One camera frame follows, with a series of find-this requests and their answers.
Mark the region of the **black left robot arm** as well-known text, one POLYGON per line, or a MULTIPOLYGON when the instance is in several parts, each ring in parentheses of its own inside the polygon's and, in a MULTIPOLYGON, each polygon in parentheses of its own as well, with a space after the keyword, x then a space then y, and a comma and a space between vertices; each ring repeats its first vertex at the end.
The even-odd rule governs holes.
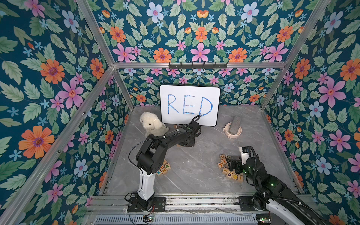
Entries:
POLYGON ((177 125, 175 131, 167 135, 148 135, 136 155, 136 167, 140 172, 139 188, 129 204, 143 211, 152 210, 155 206, 155 175, 163 166, 167 151, 173 146, 195 146, 195 139, 201 134, 201 126, 195 116, 188 124, 177 125))

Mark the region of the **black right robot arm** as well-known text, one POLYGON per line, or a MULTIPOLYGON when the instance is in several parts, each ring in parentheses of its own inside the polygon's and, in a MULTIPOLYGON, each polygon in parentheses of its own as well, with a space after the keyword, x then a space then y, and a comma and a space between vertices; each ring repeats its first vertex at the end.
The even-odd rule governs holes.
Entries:
POLYGON ((329 225, 319 213, 301 200, 283 181, 269 174, 252 146, 240 147, 238 159, 227 157, 230 172, 243 174, 256 192, 252 206, 267 210, 289 225, 329 225))

